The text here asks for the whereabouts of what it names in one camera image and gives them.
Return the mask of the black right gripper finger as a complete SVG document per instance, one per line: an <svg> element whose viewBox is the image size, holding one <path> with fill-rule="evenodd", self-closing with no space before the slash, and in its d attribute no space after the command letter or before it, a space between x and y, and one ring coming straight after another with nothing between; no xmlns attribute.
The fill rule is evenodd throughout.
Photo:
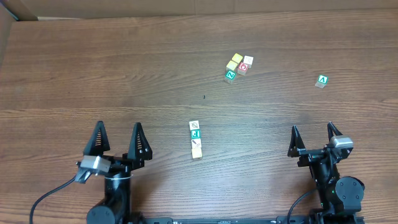
<svg viewBox="0 0 398 224"><path fill-rule="evenodd" d="M329 140L334 136L342 135L342 133L336 128L336 126L331 121L327 124L327 130L328 130L328 139Z"/></svg>
<svg viewBox="0 0 398 224"><path fill-rule="evenodd" d="M290 145L287 155L289 157L299 157L306 151L305 145L302 141L301 135L296 127L292 126L292 134L290 139Z"/></svg>

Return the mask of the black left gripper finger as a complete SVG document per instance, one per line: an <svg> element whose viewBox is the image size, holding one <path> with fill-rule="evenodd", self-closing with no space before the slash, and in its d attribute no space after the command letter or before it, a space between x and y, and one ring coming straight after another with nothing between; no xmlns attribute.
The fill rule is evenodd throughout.
<svg viewBox="0 0 398 224"><path fill-rule="evenodd" d="M105 126L102 121L98 121L93 130L87 145L83 150L84 156L102 156L104 152L110 150Z"/></svg>
<svg viewBox="0 0 398 224"><path fill-rule="evenodd" d="M135 123L127 158L134 161L149 161L152 160L152 149L145 137L144 130L141 123Z"/></svg>

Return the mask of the green letter F block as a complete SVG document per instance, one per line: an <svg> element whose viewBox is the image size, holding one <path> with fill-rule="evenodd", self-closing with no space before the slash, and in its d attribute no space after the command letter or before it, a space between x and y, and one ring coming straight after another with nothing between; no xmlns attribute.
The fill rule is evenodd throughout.
<svg viewBox="0 0 398 224"><path fill-rule="evenodd" d="M200 139L201 138L201 130L193 129L190 131L191 139Z"/></svg>

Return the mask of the yellow letter G block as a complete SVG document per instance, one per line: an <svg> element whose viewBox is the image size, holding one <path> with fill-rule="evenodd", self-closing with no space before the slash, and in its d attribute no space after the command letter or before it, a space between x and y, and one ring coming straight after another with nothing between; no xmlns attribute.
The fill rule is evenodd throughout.
<svg viewBox="0 0 398 224"><path fill-rule="evenodd" d="M200 147L192 148L192 158L193 159L202 159L203 153Z"/></svg>

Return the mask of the white blue-edged picture block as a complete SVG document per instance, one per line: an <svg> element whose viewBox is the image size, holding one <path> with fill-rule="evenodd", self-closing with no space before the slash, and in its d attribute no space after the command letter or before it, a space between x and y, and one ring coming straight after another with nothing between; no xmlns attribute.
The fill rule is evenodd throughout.
<svg viewBox="0 0 398 224"><path fill-rule="evenodd" d="M199 121L198 121L198 120L196 120L196 121L190 121L190 122L189 122L189 127L190 127L190 130L191 130L191 131L192 131L192 130L197 130L197 129L199 129L199 128L200 128Z"/></svg>

